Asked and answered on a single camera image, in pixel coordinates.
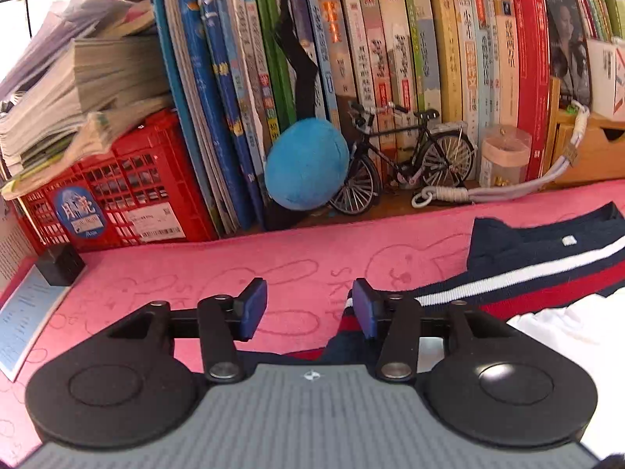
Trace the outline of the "pink bunny print mat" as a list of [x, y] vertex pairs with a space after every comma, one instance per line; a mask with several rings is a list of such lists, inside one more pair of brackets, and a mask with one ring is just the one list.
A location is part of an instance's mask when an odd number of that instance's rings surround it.
[[19, 376], [1, 383], [1, 458], [16, 465], [39, 443], [24, 405], [35, 370], [148, 302], [192, 308], [216, 293], [240, 293], [261, 277], [268, 306], [250, 348], [305, 351], [336, 333], [356, 278], [378, 289], [406, 290], [463, 272], [476, 218], [534, 227], [623, 201], [623, 182], [610, 181], [500, 204], [88, 253], [85, 272], [42, 330]]

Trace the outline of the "red plastic crate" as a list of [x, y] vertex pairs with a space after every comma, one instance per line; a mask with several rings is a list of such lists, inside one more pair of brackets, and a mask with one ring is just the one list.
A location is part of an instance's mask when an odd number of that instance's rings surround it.
[[217, 238], [178, 115], [164, 109], [21, 198], [22, 227], [42, 248], [70, 242], [80, 252], [152, 242]]

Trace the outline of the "wooden drawer organizer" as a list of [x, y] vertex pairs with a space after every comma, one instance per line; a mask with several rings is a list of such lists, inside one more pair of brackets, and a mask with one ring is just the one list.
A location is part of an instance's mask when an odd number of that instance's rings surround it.
[[[572, 137], [575, 115], [559, 108], [561, 81], [550, 79], [549, 127], [542, 170], [546, 172]], [[572, 166], [546, 189], [573, 188], [624, 178], [624, 124], [591, 115]]]

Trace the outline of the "blue plush toy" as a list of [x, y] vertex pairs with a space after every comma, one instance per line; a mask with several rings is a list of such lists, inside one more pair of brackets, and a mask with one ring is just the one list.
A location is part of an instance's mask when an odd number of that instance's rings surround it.
[[280, 0], [274, 39], [296, 72], [296, 122], [281, 134], [268, 157], [268, 191], [279, 206], [308, 212], [338, 193], [348, 173], [350, 152], [340, 130], [317, 116], [319, 69], [296, 36], [289, 0]]

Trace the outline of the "navy and white zip jacket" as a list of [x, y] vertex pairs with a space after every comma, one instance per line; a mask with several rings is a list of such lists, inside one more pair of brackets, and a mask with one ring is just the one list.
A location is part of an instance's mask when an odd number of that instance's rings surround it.
[[479, 218], [460, 274], [369, 284], [421, 303], [416, 376], [375, 377], [379, 345], [351, 290], [338, 333], [289, 395], [296, 464], [623, 466], [624, 218], [613, 203], [539, 227]]

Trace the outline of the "clear small jar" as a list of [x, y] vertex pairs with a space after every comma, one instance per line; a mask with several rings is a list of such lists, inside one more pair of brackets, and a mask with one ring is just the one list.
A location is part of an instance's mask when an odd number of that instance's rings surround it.
[[514, 126], [494, 125], [484, 130], [479, 146], [481, 188], [503, 188], [525, 181], [532, 137]]

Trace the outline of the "small black box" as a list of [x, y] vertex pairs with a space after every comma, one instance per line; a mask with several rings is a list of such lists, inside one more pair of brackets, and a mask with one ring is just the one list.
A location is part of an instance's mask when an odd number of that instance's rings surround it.
[[85, 270], [86, 263], [71, 243], [46, 248], [35, 263], [51, 286], [72, 286]]

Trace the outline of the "row of upright books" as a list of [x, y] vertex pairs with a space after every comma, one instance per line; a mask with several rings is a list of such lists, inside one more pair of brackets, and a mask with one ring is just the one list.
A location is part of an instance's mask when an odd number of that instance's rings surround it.
[[[348, 144], [348, 173], [326, 203], [366, 212], [384, 182], [413, 190], [473, 178], [478, 130], [457, 87], [427, 59], [416, 0], [289, 0], [319, 69], [316, 113]], [[274, 39], [280, 0], [153, 0], [165, 71], [215, 230], [282, 230], [306, 212], [269, 194], [267, 161], [296, 122], [296, 72]]]

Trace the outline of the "stack of paper booklets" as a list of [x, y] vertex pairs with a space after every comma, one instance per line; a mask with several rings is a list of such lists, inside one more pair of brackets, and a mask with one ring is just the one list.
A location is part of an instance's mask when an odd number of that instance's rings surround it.
[[1, 195], [30, 194], [171, 106], [149, 0], [57, 0], [1, 83]]

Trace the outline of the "white paper sheets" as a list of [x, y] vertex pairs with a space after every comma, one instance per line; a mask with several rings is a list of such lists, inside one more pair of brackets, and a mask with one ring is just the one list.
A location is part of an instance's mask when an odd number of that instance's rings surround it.
[[24, 279], [37, 258], [38, 243], [30, 221], [13, 201], [1, 199], [1, 302]]

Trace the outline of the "white pocket printer box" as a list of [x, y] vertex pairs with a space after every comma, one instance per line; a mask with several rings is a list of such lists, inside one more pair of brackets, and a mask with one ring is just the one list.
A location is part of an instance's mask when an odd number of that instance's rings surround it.
[[623, 123], [625, 50], [624, 40], [616, 37], [612, 43], [589, 39], [587, 41], [591, 108], [603, 118]]

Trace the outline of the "blue notebook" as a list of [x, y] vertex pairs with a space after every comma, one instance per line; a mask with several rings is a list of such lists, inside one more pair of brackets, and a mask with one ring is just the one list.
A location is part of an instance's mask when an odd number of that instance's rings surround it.
[[28, 354], [70, 286], [53, 286], [36, 266], [3, 304], [0, 317], [0, 367], [14, 382]]

